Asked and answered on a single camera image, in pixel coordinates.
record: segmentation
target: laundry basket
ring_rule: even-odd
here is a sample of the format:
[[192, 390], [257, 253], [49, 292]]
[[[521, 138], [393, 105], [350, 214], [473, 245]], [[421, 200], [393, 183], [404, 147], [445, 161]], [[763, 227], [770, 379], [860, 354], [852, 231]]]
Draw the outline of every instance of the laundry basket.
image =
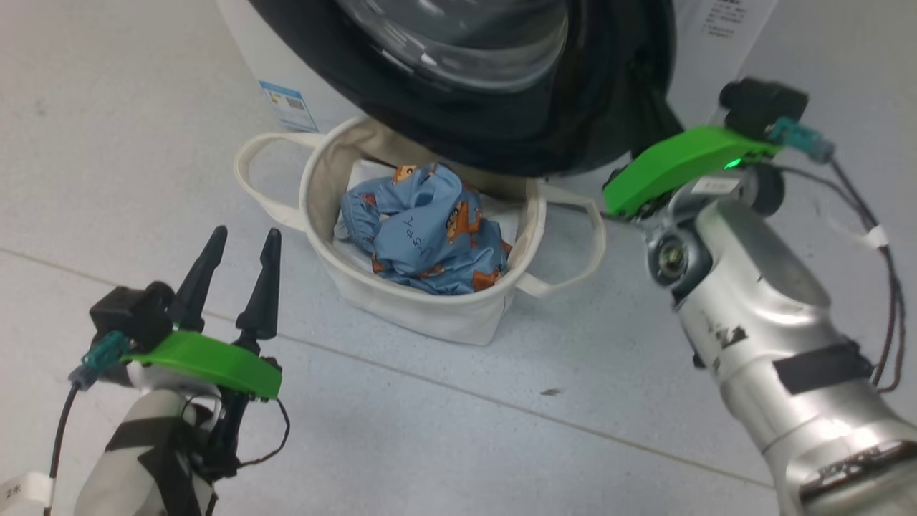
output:
[[[314, 149], [303, 171], [298, 208], [265, 196], [251, 183], [249, 162], [265, 145], [276, 140], [293, 141]], [[349, 304], [410, 330], [447, 341], [487, 344], [510, 307], [516, 289], [535, 297], [547, 297], [595, 273], [605, 254], [604, 222], [592, 199], [534, 179], [506, 177], [448, 163], [463, 181], [482, 193], [523, 203], [516, 241], [511, 242], [513, 250], [507, 273], [490, 288], [460, 296], [434, 296], [383, 280], [359, 269], [332, 245], [340, 198], [347, 190], [353, 163], [361, 159], [392, 166], [448, 163], [376, 120], [357, 117], [327, 135], [276, 133], [255, 137], [236, 155], [235, 170], [242, 187], [271, 217], [305, 233]], [[545, 231], [547, 203], [585, 207], [592, 225], [591, 257], [585, 269], [558, 284], [549, 284], [525, 270]]]

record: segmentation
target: cartoon print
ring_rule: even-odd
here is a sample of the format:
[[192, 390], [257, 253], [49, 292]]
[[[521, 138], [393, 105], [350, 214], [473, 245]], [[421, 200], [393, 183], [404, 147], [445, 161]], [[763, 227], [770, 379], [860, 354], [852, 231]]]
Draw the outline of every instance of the cartoon print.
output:
[[385, 267], [382, 266], [382, 264], [380, 264], [379, 262], [376, 261], [376, 253], [375, 253], [375, 252], [372, 254], [372, 256], [371, 256], [371, 258], [370, 258], [370, 261], [372, 262], [372, 273], [373, 273], [373, 274], [377, 275], [378, 273], [380, 273], [380, 272], [382, 272], [382, 271], [385, 270]]
[[395, 186], [408, 177], [414, 175], [414, 170], [416, 170], [417, 165], [402, 165], [395, 170], [395, 175], [392, 177], [392, 186]]
[[461, 235], [477, 232], [479, 224], [477, 220], [475, 220], [473, 226], [469, 224], [468, 201], [459, 201], [452, 208], [449, 220], [446, 221], [446, 236], [449, 238], [449, 244], [454, 244]]
[[468, 226], [469, 233], [477, 233], [481, 229], [481, 209], [474, 208], [474, 223]]
[[474, 274], [471, 276], [471, 288], [475, 292], [481, 292], [485, 288], [490, 288], [497, 284], [497, 280], [503, 277], [503, 270], [501, 270], [500, 265], [494, 267], [493, 272], [486, 275], [481, 271], [474, 271]]
[[443, 264], [436, 264], [430, 267], [425, 273], [420, 273], [417, 275], [419, 278], [428, 278], [430, 276], [441, 275], [446, 272], [446, 269], [443, 268]]

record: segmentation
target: tile floor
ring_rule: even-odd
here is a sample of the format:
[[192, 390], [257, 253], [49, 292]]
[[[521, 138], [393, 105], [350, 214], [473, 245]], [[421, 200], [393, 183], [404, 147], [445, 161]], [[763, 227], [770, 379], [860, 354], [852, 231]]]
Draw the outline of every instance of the tile floor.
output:
[[[27, 393], [0, 401], [15, 414], [0, 478], [46, 467], [100, 296], [152, 279], [178, 285], [226, 224], [207, 331], [230, 338], [271, 226], [230, 164], [243, 141], [277, 127], [212, 2], [47, 4], [0, 7], [0, 377]], [[278, 145], [253, 170], [293, 202], [306, 157]], [[591, 192], [605, 175], [565, 186]], [[825, 279], [833, 291], [882, 298], [870, 254], [812, 237], [823, 222], [775, 224], [813, 262], [846, 251]], [[571, 274], [585, 226], [552, 210], [533, 270]], [[477, 348], [345, 306], [305, 238], [283, 232], [282, 336], [264, 348], [284, 367], [293, 433], [276, 459], [217, 485], [218, 514], [775, 513], [766, 468], [691, 368], [635, 235], [609, 228], [594, 281], [548, 301], [517, 297], [495, 342]], [[835, 272], [850, 266], [864, 273]], [[839, 308], [856, 337], [876, 340], [876, 314]], [[549, 388], [561, 393], [539, 395]], [[59, 514], [134, 399], [111, 386], [77, 399]], [[893, 404], [917, 415], [913, 396]], [[273, 407], [254, 408], [240, 453], [281, 434]]]

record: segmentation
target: black cable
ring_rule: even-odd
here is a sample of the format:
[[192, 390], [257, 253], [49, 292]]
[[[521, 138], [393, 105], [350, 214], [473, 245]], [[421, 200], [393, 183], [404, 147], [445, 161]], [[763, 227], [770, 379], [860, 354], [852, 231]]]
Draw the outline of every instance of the black cable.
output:
[[287, 438], [290, 437], [290, 414], [287, 414], [286, 407], [283, 406], [283, 402], [280, 401], [279, 398], [277, 398], [277, 405], [281, 408], [281, 413], [283, 414], [283, 421], [286, 423], [286, 430], [283, 431], [283, 440], [281, 441], [281, 445], [278, 446], [276, 450], [274, 450], [273, 452], [270, 452], [269, 454], [264, 455], [260, 459], [243, 462], [242, 464], [238, 465], [238, 469], [242, 469], [243, 467], [254, 466], [255, 464], [261, 464], [263, 462], [267, 462], [268, 460], [272, 459], [276, 454], [280, 453], [281, 450], [283, 449], [283, 446], [286, 446]]
[[[818, 175], [811, 172], [782, 165], [779, 167], [779, 169], [783, 172], [796, 174], [800, 177], [830, 188], [838, 196], [840, 196], [851, 209], [856, 212], [860, 218], [860, 222], [862, 223], [864, 230], [866, 230], [866, 232], [872, 231], [879, 225], [876, 215], [873, 213], [872, 209], [869, 208], [866, 201], [863, 200], [863, 197], [859, 194], [859, 191], [857, 191], [853, 186], [853, 183], [850, 181], [850, 178], [847, 176], [844, 168], [841, 167], [840, 163], [838, 163], [837, 160], [832, 157], [828, 164], [831, 166], [834, 174], [837, 176], [846, 192], [844, 192], [838, 184], [832, 181], [828, 181], [827, 179], [823, 179], [822, 177], [819, 177]], [[887, 387], [878, 389], [878, 392], [886, 393], [897, 388], [898, 384], [900, 383], [901, 370], [904, 366], [904, 348], [907, 330], [904, 326], [904, 294], [901, 288], [901, 281], [898, 278], [898, 271], [895, 268], [895, 262], [891, 256], [891, 248], [888, 244], [885, 244], [878, 247], [878, 252], [882, 255], [882, 258], [885, 261], [885, 265], [889, 272], [889, 321], [885, 332], [885, 342], [882, 345], [882, 353], [878, 359], [872, 377], [872, 385], [875, 387], [878, 387], [879, 381], [882, 379], [882, 375], [885, 372], [889, 356], [891, 355], [891, 345], [894, 341], [895, 326], [896, 324], [898, 326], [898, 350], [895, 353], [892, 380]]]
[[898, 308], [898, 350], [895, 353], [895, 363], [892, 367], [891, 383], [878, 390], [879, 393], [884, 394], [898, 388], [898, 384], [901, 382], [901, 370], [904, 368], [904, 352], [905, 343], [907, 341], [907, 312], [905, 309], [904, 294], [901, 289], [901, 281], [898, 278], [898, 273], [895, 272], [895, 264], [891, 258], [891, 249], [886, 246], [882, 250], [884, 251], [883, 256], [885, 256], [886, 262], [889, 265], [889, 275], [891, 276], [889, 281], [896, 287], [896, 306]]
[[847, 206], [850, 209], [854, 211], [854, 213], [856, 213], [858, 217], [860, 217], [860, 221], [862, 221], [863, 226], [866, 227], [867, 221], [865, 219], [865, 214], [860, 210], [859, 206], [856, 205], [856, 201], [850, 198], [850, 196], [837, 183], [824, 179], [820, 177], [818, 174], [813, 174], [811, 172], [802, 170], [801, 168], [794, 168], [791, 166], [784, 166], [784, 165], [778, 165], [777, 168], [780, 169], [782, 172], [787, 172], [790, 174], [798, 175], [799, 177], [808, 179], [809, 181], [818, 183], [819, 185], [822, 185], [826, 188], [831, 189], [832, 191], [834, 191], [837, 194], [837, 196], [841, 197], [841, 199], [847, 204]]
[[[76, 393], [80, 392], [80, 388], [76, 384], [70, 385], [70, 393], [67, 394], [67, 399], [63, 402], [63, 409], [61, 410], [61, 419], [58, 421], [58, 430], [54, 435], [54, 448], [51, 451], [51, 469], [48, 476], [51, 480], [57, 478], [58, 466], [61, 463], [61, 448], [63, 446], [63, 431], [67, 427], [67, 418], [70, 417], [70, 409], [73, 407], [73, 400], [76, 398]], [[51, 515], [51, 507], [48, 506], [45, 508], [44, 516]]]
[[837, 176], [837, 179], [839, 179], [841, 184], [844, 185], [844, 188], [847, 189], [847, 193], [849, 193], [850, 196], [860, 206], [860, 209], [863, 211], [863, 215], [866, 216], [867, 222], [869, 222], [873, 227], [878, 226], [878, 219], [876, 219], [876, 215], [873, 214], [871, 209], [869, 209], [869, 205], [866, 204], [866, 201], [863, 200], [862, 196], [860, 196], [853, 183], [850, 182], [850, 178], [847, 177], [846, 172], [844, 172], [844, 169], [841, 167], [840, 163], [837, 162], [834, 156], [831, 157], [831, 159], [828, 161], [828, 164], [831, 165], [831, 168], [834, 170], [834, 175]]
[[[850, 178], [847, 176], [847, 173], [844, 170], [844, 167], [834, 158], [828, 161], [828, 164], [831, 166], [831, 169], [834, 171], [834, 175], [837, 176], [837, 179], [840, 180], [841, 184], [844, 185], [847, 192], [850, 196], [856, 201], [860, 207], [862, 217], [865, 219], [865, 222], [868, 224], [867, 231], [871, 231], [878, 226], [878, 219], [873, 213], [872, 209], [869, 208], [869, 205], [863, 200], [863, 197], [856, 190], [856, 187], [853, 186], [853, 183], [850, 181]], [[882, 257], [885, 259], [885, 264], [889, 269], [889, 326], [886, 331], [886, 341], [882, 346], [882, 355], [879, 358], [878, 364], [876, 364], [876, 373], [873, 375], [872, 385], [878, 387], [879, 380], [882, 378], [882, 374], [885, 372], [885, 367], [889, 360], [889, 355], [891, 353], [891, 343], [893, 339], [895, 324], [898, 324], [898, 350], [895, 353], [895, 364], [892, 369], [892, 379], [891, 383], [887, 387], [882, 387], [878, 390], [880, 393], [891, 392], [898, 388], [898, 384], [901, 381], [901, 369], [904, 365], [904, 348], [906, 343], [906, 333], [907, 330], [904, 328], [904, 316], [905, 316], [905, 302], [904, 294], [901, 289], [901, 281], [898, 278], [898, 271], [895, 269], [895, 262], [891, 256], [891, 248], [888, 244], [882, 245], [878, 248], [878, 251], [882, 254]]]

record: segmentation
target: blue clothing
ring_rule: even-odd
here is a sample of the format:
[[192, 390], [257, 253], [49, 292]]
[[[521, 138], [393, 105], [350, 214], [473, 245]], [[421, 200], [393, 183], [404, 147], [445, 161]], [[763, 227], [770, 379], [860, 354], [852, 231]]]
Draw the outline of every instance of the blue clothing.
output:
[[341, 198], [350, 239], [373, 271], [430, 294], [470, 294], [506, 271], [500, 225], [481, 217], [481, 196], [442, 163], [399, 167]]

